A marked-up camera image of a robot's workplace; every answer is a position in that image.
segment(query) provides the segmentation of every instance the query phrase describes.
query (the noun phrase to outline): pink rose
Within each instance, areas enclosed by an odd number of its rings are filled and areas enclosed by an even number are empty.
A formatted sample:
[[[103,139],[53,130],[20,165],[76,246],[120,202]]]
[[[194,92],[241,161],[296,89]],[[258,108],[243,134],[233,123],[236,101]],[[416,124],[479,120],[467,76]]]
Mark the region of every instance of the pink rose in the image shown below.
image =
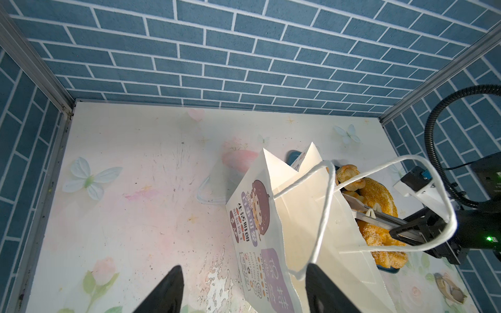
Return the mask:
[[[92,269],[92,276],[96,280],[97,285],[104,285],[111,280],[115,274],[117,267],[112,258],[107,257],[103,260],[98,260]]]

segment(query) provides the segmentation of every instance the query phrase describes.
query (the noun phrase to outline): bag handle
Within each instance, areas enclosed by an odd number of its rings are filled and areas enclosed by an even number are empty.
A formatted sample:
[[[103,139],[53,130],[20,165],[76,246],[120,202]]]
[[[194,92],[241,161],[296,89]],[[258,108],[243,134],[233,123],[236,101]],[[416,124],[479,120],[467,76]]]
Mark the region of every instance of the bag handle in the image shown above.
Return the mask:
[[[303,280],[306,277],[306,269],[308,267],[308,264],[310,263],[316,263],[318,260],[318,256],[320,254],[320,248],[322,246],[322,241],[324,239],[324,233],[325,229],[327,228],[327,222],[329,220],[329,214],[331,211],[331,204],[332,204],[332,197],[334,195],[334,192],[341,190],[341,188],[351,184],[352,182],[355,182],[361,178],[364,178],[366,176],[369,176],[370,174],[373,174],[375,172],[378,172],[392,164],[402,162],[404,160],[416,160],[421,162],[425,167],[430,171],[431,177],[433,178],[433,183],[435,184],[435,188],[438,191],[438,194],[440,195],[440,198],[445,204],[445,208],[447,210],[447,213],[449,214],[448,220],[444,220],[447,225],[443,229],[443,231],[433,240],[417,245],[417,246],[358,246],[354,248],[341,248],[338,249],[339,253],[354,253],[354,252],[360,252],[360,251],[396,251],[396,252],[416,252],[416,251],[426,251],[433,249],[447,240],[449,240],[455,233],[456,228],[457,228],[457,220],[456,220],[456,214],[454,213],[454,209],[452,208],[452,204],[450,203],[450,200],[447,196],[447,192],[445,191],[445,187],[443,185],[442,180],[440,179],[440,175],[436,171],[436,169],[431,165],[430,161],[427,159],[418,156],[418,155],[404,155],[400,156],[396,159],[393,159],[389,162],[386,162],[384,164],[381,164],[379,166],[376,166],[370,171],[360,173],[357,176],[352,177],[351,179],[348,179],[347,181],[339,184],[336,186],[335,184],[335,177],[336,177],[336,170],[334,167],[334,164],[332,161],[322,161],[319,164],[315,165],[312,167],[311,170],[308,171],[305,175],[303,175],[301,178],[299,178],[297,181],[292,183],[290,186],[282,190],[281,192],[277,193],[273,199],[276,200],[283,196],[284,194],[288,193],[289,191],[293,190],[296,188],[298,185],[306,181],[308,178],[310,178],[313,174],[318,172],[321,169],[325,169],[327,167],[329,169],[329,182],[327,184],[327,190],[326,190],[326,195],[325,195],[325,202],[324,202],[324,208],[322,210],[322,217],[320,219],[320,225],[318,228],[318,233],[317,233],[317,238],[315,241],[315,245],[313,247],[313,251],[310,255],[310,258],[308,259],[308,262],[306,265],[301,268],[299,271],[294,271],[289,269],[289,273],[292,274],[297,280]]]

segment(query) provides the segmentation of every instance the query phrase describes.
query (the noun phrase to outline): paper bag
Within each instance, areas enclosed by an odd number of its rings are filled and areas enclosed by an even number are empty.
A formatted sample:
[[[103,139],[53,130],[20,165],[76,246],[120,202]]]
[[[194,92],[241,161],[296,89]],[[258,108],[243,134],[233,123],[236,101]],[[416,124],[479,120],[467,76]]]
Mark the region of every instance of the paper bag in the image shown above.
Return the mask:
[[[287,165],[267,150],[259,154],[226,204],[246,300],[258,312],[309,312],[305,281],[289,270],[305,266],[319,229],[329,174],[320,170],[274,199],[322,161],[312,143]],[[350,206],[337,191],[317,265],[362,312],[395,312]]]

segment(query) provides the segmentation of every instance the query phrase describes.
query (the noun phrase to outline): blue brick wallpaper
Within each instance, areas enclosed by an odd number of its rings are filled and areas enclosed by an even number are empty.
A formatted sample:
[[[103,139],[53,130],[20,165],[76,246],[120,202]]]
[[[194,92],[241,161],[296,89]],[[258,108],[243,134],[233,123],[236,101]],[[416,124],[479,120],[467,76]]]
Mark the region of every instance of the blue brick wallpaper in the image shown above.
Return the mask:
[[[378,117],[501,20],[482,1],[0,3],[74,98]]]
[[[0,48],[0,312],[4,313],[62,113]]]
[[[384,126],[397,153],[426,157],[423,130],[430,111],[454,91],[482,84],[501,85],[500,45]],[[475,95],[452,103],[438,118],[434,141],[443,167],[454,167],[499,152],[501,97]],[[415,164],[413,161],[405,161],[404,166],[409,170]],[[448,177],[467,192],[468,198],[475,201],[488,199],[468,166],[448,171]],[[493,252],[472,250],[467,262],[458,269],[479,310],[483,313],[499,313],[501,262]]]

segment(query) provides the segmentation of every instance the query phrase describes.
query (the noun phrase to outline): table surface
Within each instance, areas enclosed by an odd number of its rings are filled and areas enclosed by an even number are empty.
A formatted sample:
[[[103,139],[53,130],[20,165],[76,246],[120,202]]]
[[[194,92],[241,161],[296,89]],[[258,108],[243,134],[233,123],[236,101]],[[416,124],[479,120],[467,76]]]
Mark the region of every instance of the table surface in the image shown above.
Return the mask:
[[[350,124],[361,143],[344,144],[334,130]],[[285,159],[311,142],[324,159],[361,171],[396,157],[373,118],[78,102],[27,312],[132,312],[177,264],[183,313],[254,311],[223,203],[262,148]],[[123,168],[102,184],[99,201],[90,186],[62,191],[79,157],[94,175]],[[392,188],[402,173],[398,166],[371,177],[405,217],[422,205]],[[469,295],[463,305],[446,301],[430,279],[436,272],[468,294],[455,267],[421,252],[398,274],[381,273],[398,312],[477,311]]]

